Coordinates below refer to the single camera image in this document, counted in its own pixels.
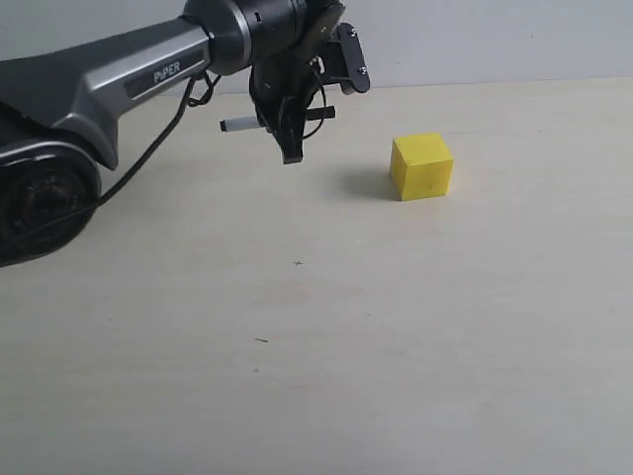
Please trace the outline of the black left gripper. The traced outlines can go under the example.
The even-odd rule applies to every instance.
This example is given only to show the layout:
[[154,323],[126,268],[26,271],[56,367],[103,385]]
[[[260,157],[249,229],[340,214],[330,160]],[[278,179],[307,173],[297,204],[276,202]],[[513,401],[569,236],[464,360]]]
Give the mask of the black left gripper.
[[303,160],[303,121],[322,88],[317,56],[345,11],[339,1],[298,1],[297,31],[280,50],[257,60],[251,68],[249,94],[256,116],[277,120],[270,126],[284,164]]

